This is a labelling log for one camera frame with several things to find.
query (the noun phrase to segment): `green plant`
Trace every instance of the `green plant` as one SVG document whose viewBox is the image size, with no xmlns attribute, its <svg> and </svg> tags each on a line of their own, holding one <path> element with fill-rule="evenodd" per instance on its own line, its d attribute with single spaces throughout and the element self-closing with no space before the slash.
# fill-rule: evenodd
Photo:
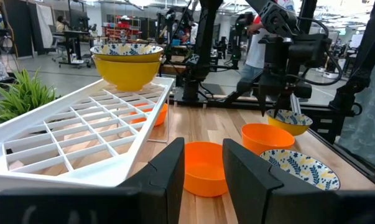
<svg viewBox="0 0 375 224">
<path fill-rule="evenodd" d="M 0 87 L 0 94 L 4 97 L 0 100 L 0 123 L 55 100 L 55 89 L 41 84 L 38 70 L 32 78 L 25 69 L 14 74 L 15 84 L 5 84 L 9 91 Z"/>
</svg>

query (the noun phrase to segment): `stacked bowls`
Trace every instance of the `stacked bowls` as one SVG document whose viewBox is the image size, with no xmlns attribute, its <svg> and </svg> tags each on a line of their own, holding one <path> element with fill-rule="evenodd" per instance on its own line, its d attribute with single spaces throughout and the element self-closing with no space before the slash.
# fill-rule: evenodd
<svg viewBox="0 0 375 224">
<path fill-rule="evenodd" d="M 163 50 L 147 44 L 106 44 L 90 49 L 98 73 L 120 91 L 139 91 L 151 82 Z"/>
</svg>

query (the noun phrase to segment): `bowl rim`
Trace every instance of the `bowl rim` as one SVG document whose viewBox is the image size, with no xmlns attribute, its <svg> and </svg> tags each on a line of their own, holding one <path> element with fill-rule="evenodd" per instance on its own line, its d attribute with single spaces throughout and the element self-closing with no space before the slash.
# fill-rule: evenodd
<svg viewBox="0 0 375 224">
<path fill-rule="evenodd" d="M 158 52 L 150 53 L 150 54 L 139 54 L 139 55 L 110 55 L 110 54 L 102 54 L 102 53 L 94 52 L 93 49 L 94 49 L 95 47 L 97 47 L 97 46 L 94 46 L 94 47 L 91 47 L 91 48 L 90 48 L 90 52 L 91 52 L 92 54 L 95 54 L 95 55 L 104 55 L 104 56 L 118 56 L 118 57 L 120 57 L 120 56 L 122 56 L 122 57 L 130 57 L 130 56 L 153 55 L 153 54 L 158 54 L 158 53 L 161 53 L 161 52 L 164 51 L 164 48 L 163 48 L 163 47 L 156 46 L 156 47 L 160 47 L 161 50 L 158 51 Z"/>
<path fill-rule="evenodd" d="M 158 60 L 158 62 L 115 62 L 115 61 L 110 61 L 110 60 L 105 60 L 105 59 L 102 59 L 102 58 L 98 58 L 98 57 L 96 57 L 94 55 L 92 55 L 91 58 L 93 60 L 102 60 L 102 61 L 105 61 L 105 62 L 114 62 L 114 63 L 161 63 L 162 62 L 161 58 Z"/>
<path fill-rule="evenodd" d="M 310 157 L 310 158 L 312 158 L 312 159 L 315 159 L 317 162 L 323 164 L 323 166 L 325 166 L 326 168 L 330 169 L 330 170 L 335 174 L 335 177 L 338 179 L 338 182 L 339 182 L 338 189 L 335 189 L 335 190 L 339 190 L 339 189 L 341 189 L 341 179 L 338 177 L 338 174 L 336 174 L 336 172 L 335 172 L 333 169 L 331 169 L 330 167 L 328 167 L 327 165 L 325 165 L 322 161 L 319 161 L 318 159 L 314 158 L 313 156 L 308 156 L 308 155 L 303 154 L 303 153 L 301 153 L 301 152 L 294 151 L 294 150 L 290 150 L 290 149 L 269 149 L 269 150 L 263 151 L 263 152 L 259 155 L 259 157 L 262 158 L 262 155 L 263 155 L 265 152 L 268 152 L 268 151 L 271 151 L 271 150 L 276 150 L 276 151 L 284 150 L 284 151 L 289 151 L 289 152 L 297 152 L 297 153 L 299 153 L 299 154 L 301 154 L 301 155 L 303 155 L 303 156 L 305 156 L 305 157 Z"/>
<path fill-rule="evenodd" d="M 269 113 L 270 113 L 270 111 L 274 111 L 274 110 L 275 110 L 275 109 L 267 110 L 267 111 L 266 111 L 266 115 L 267 115 L 269 118 L 272 118 L 272 116 L 270 116 Z M 312 123 L 310 123 L 310 124 L 306 124 L 306 125 L 300 125 L 300 124 L 289 124 L 289 123 L 286 123 L 286 122 L 280 121 L 280 120 L 277 119 L 277 118 L 272 118 L 272 119 L 274 119 L 274 120 L 276 120 L 276 121 L 280 121 L 281 123 L 284 123 L 284 124 L 289 124 L 289 125 L 294 125 L 294 126 L 299 126 L 299 127 L 310 127 L 310 125 L 313 124 L 313 119 L 310 118 L 309 116 L 305 115 L 305 114 L 301 114 L 301 115 L 303 115 L 303 116 L 305 116 L 306 118 L 310 119 L 310 122 L 312 122 Z"/>
<path fill-rule="evenodd" d="M 221 144 L 218 144 L 218 143 L 215 143 L 215 142 L 210 142 L 210 141 L 193 141 L 193 142 L 188 142 L 188 143 L 185 143 L 185 147 L 187 144 L 191 144 L 191 143 L 210 143 L 210 144 L 215 144 L 217 146 L 221 146 L 223 147 Z M 193 174 L 190 174 L 186 171 L 186 164 L 185 164 L 185 175 L 189 175 L 190 177 L 194 177 L 196 179 L 200 179 L 200 180 L 209 180 L 209 181 L 226 181 L 226 174 L 225 174 L 225 177 L 222 178 L 222 179 L 209 179 L 209 178 L 203 178 L 203 177 L 197 177 L 196 175 L 193 175 Z"/>
<path fill-rule="evenodd" d="M 270 145 L 270 144 L 263 143 L 262 141 L 258 141 L 258 139 L 252 139 L 252 138 L 250 138 L 248 135 L 246 135 L 246 134 L 244 133 L 243 128 L 244 128 L 245 126 L 253 125 L 253 124 L 255 124 L 255 125 L 258 125 L 258 124 L 260 124 L 260 125 L 266 125 L 266 126 L 270 126 L 270 127 L 276 128 L 276 129 L 278 129 L 278 130 L 282 130 L 282 132 L 287 133 L 288 136 L 290 136 L 291 139 L 293 139 L 292 144 L 283 144 L 283 145 L 281 145 L 281 146 L 275 146 L 275 145 L 273 145 L 273 144 Z M 286 131 L 286 130 L 284 130 L 284 129 L 282 129 L 282 128 L 279 128 L 279 127 L 277 127 L 277 126 L 270 125 L 270 124 L 263 124 L 263 123 L 249 123 L 249 124 L 245 124 L 245 125 L 243 125 L 243 126 L 241 127 L 241 133 L 242 133 L 244 136 L 246 136 L 249 140 L 254 141 L 254 142 L 256 142 L 256 143 L 259 143 L 259 144 L 262 144 L 262 145 L 264 145 L 264 146 L 270 146 L 270 147 L 290 147 L 290 146 L 293 146 L 293 145 L 295 144 L 295 138 L 294 138 L 293 135 L 291 135 L 291 133 L 289 133 L 288 131 Z"/>
</svg>

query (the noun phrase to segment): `desk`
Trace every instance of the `desk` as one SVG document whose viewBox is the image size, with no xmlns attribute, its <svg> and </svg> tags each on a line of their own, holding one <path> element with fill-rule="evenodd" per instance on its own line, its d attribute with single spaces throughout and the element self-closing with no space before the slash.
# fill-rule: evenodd
<svg viewBox="0 0 375 224">
<path fill-rule="evenodd" d="M 75 46 L 75 53 L 76 58 L 78 60 L 81 60 L 81 47 L 80 47 L 80 35 L 88 35 L 89 32 L 83 32 L 83 31 L 64 31 L 64 33 L 53 33 L 53 35 L 63 36 L 65 38 L 65 43 L 69 43 L 70 39 L 75 39 L 74 42 Z M 59 64 L 66 64 L 66 65 L 79 65 L 79 63 L 72 63 L 71 56 L 70 56 L 70 46 L 68 44 L 65 45 L 65 48 L 67 50 L 67 62 L 59 62 Z"/>
<path fill-rule="evenodd" d="M 266 117 L 259 111 L 232 110 L 224 108 L 190 108 L 184 106 L 169 106 L 169 119 L 165 123 L 154 127 L 150 139 L 164 139 L 167 133 L 167 123 L 170 124 L 170 137 L 168 143 L 176 137 L 185 138 L 185 142 L 211 141 L 222 144 L 224 138 L 231 138 L 241 144 L 241 127 L 246 123 L 266 123 Z M 117 128 L 116 124 L 108 126 L 105 130 Z M 82 136 L 76 133 L 68 138 Z M 375 190 L 375 185 L 351 167 L 346 161 L 338 157 L 318 139 L 306 132 L 295 137 L 292 150 L 302 152 L 323 162 L 336 172 L 341 181 L 342 190 Z M 86 145 L 95 145 L 97 140 L 84 142 Z M 158 155 L 166 144 L 146 142 L 142 151 L 137 155 L 132 171 L 132 176 L 148 161 Z M 95 155 L 95 159 L 105 158 L 105 154 Z M 85 166 L 92 161 L 91 156 L 78 158 L 75 163 Z M 63 167 L 53 167 L 44 170 L 44 174 L 58 175 Z M 219 197 L 205 198 L 195 196 L 186 190 L 182 194 L 179 223 L 181 224 L 227 224 L 237 223 L 236 214 L 229 194 Z"/>
<path fill-rule="evenodd" d="M 107 44 L 108 37 L 97 36 L 97 37 L 89 37 L 89 39 L 90 40 L 98 40 L 98 41 L 104 40 L 104 43 Z"/>
</svg>

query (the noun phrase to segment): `wooden tabletop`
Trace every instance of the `wooden tabletop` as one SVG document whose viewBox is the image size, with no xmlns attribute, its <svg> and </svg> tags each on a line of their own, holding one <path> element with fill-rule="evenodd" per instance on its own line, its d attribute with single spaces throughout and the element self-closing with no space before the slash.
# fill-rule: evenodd
<svg viewBox="0 0 375 224">
<path fill-rule="evenodd" d="M 260 111 L 231 110 L 221 108 L 189 108 L 170 106 L 170 139 L 184 137 L 185 142 L 211 141 L 222 144 L 224 138 L 231 138 L 242 144 L 241 127 L 247 123 L 267 123 Z M 154 128 L 151 137 L 164 138 L 166 125 Z M 374 190 L 375 185 L 327 148 L 310 133 L 295 137 L 292 150 L 312 156 L 331 168 L 341 181 L 343 190 Z M 144 167 L 155 157 L 165 144 L 147 142 L 137 157 L 133 173 Z M 179 223 L 237 223 L 229 194 L 205 198 L 183 190 Z"/>
</svg>

